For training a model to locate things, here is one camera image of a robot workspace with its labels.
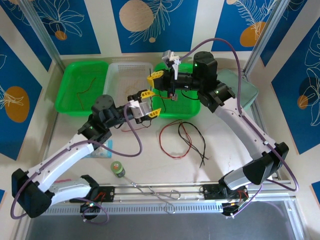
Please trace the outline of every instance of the beige circle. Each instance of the beige circle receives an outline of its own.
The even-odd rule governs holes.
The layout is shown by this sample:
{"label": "beige circle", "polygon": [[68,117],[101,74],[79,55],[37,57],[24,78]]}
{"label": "beige circle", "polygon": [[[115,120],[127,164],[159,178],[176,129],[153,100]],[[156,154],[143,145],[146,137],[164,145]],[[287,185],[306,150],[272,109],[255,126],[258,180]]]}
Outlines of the beige circle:
{"label": "beige circle", "polygon": [[8,0],[8,1],[15,4],[15,5],[19,4],[18,0]]}
{"label": "beige circle", "polygon": [[131,32],[146,30],[154,22],[151,8],[141,0],[130,0],[120,9],[120,22]]}
{"label": "beige circle", "polygon": [[235,4],[238,0],[226,0],[226,3],[229,5]]}

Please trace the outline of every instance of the white plastic basket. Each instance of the white plastic basket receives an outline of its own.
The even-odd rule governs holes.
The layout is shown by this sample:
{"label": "white plastic basket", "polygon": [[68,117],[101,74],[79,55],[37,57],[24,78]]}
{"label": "white plastic basket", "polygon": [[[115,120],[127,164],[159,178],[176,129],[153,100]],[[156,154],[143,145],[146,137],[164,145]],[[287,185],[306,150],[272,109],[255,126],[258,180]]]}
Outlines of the white plastic basket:
{"label": "white plastic basket", "polygon": [[114,62],[109,65],[104,83],[103,94],[110,95],[115,106],[128,102],[128,96],[149,89],[147,76],[154,67],[149,62]]}

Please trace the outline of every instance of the green tray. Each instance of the green tray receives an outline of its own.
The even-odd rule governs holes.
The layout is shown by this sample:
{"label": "green tray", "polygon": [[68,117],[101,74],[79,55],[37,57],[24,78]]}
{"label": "green tray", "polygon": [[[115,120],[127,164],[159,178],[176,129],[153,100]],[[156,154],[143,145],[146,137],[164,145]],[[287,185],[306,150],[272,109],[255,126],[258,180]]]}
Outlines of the green tray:
{"label": "green tray", "polygon": [[104,61],[70,64],[64,71],[55,100],[57,112],[70,116],[89,116],[95,100],[103,94],[108,66]]}
{"label": "green tray", "polygon": [[[155,67],[155,71],[161,69],[168,69],[164,63],[159,63]],[[192,73],[193,65],[191,63],[181,63],[179,65],[179,72]],[[158,91],[153,89],[153,92],[162,97],[167,97],[167,91]],[[176,91],[178,101],[172,101],[171,99],[161,99],[160,97],[152,98],[152,108],[161,108],[160,117],[162,118],[174,118],[174,119],[189,119],[197,115],[200,111],[201,104],[199,100],[191,100],[184,97],[180,90]],[[197,99],[198,95],[196,91],[183,91],[183,94]]]}

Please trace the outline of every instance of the wire bundle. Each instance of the wire bundle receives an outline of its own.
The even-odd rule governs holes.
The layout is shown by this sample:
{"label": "wire bundle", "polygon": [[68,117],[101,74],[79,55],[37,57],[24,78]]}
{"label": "wire bundle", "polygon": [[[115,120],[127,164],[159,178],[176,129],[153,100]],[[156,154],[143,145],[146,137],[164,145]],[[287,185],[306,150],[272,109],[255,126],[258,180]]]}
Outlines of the wire bundle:
{"label": "wire bundle", "polygon": [[[162,136],[162,133],[164,132],[164,130],[165,130],[166,128],[168,128],[168,127],[170,127],[170,126],[173,126],[173,125],[177,125],[177,124],[179,124],[179,126],[178,126],[178,135],[179,135],[179,137],[180,137],[181,139],[183,139],[183,141],[188,145],[188,149],[186,150],[186,152],[185,152],[184,154],[182,154],[182,155],[180,155],[180,156],[173,156],[173,155],[171,155],[170,153],[168,153],[168,152],[164,149],[164,147],[162,146],[161,136]],[[192,144],[192,139],[191,139],[190,135],[188,134],[188,132],[187,132],[184,124],[189,124],[189,125],[193,126],[193,127],[197,130],[197,132],[199,133],[199,135],[200,135],[200,137],[201,137],[201,139],[202,139],[202,141],[203,141],[203,152],[202,152],[202,153],[199,151],[199,149],[198,149],[196,146],[194,146],[194,145]],[[184,133],[185,133],[185,135],[186,135],[186,138],[183,137],[182,134],[181,134],[181,132],[180,132],[181,127],[182,127],[182,129],[183,129],[183,131],[184,131]],[[189,153],[190,149],[195,150],[195,151],[200,155],[200,157],[201,157],[200,168],[201,168],[202,164],[205,165],[205,159],[208,159],[208,158],[205,156],[205,154],[206,154],[206,141],[205,141],[204,136],[201,134],[201,132],[199,131],[199,129],[198,129],[195,125],[193,125],[192,123],[187,122],[187,121],[182,121],[181,119],[175,120],[175,121],[173,121],[173,122],[165,125],[165,126],[161,129],[160,134],[159,134],[159,144],[160,144],[161,150],[162,150],[167,156],[169,156],[170,158],[173,158],[173,159],[181,159],[181,158],[185,157],[185,156]]]}

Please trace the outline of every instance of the white table surface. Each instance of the white table surface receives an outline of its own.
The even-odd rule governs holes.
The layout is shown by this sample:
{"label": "white table surface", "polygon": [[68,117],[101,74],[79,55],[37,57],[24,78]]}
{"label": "white table surface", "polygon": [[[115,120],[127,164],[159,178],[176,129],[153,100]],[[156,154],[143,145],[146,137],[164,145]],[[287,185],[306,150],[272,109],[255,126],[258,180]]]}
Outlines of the white table surface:
{"label": "white table surface", "polygon": [[[71,117],[59,114],[48,156],[64,146],[78,129],[87,121],[87,117]],[[174,119],[156,118],[149,128],[138,130],[143,151],[137,157],[122,157],[112,154],[112,158],[84,158],[67,170],[59,179],[78,179],[88,174],[99,184],[128,184],[124,178],[116,177],[110,169],[113,161],[120,161],[126,176],[140,184],[154,183],[192,183],[218,181],[223,175],[251,161],[248,151],[231,129],[215,114],[201,106],[200,113],[188,121],[195,124],[206,140],[205,166],[199,168],[201,158],[193,149],[181,159],[172,159],[161,151],[159,132],[163,126]],[[198,132],[186,124],[192,143],[202,151],[203,142]],[[127,124],[121,129],[129,129]],[[113,150],[133,154],[139,145],[132,132],[111,129]],[[178,125],[167,128],[162,134],[163,147],[168,153],[181,155],[188,148],[178,135]]]}

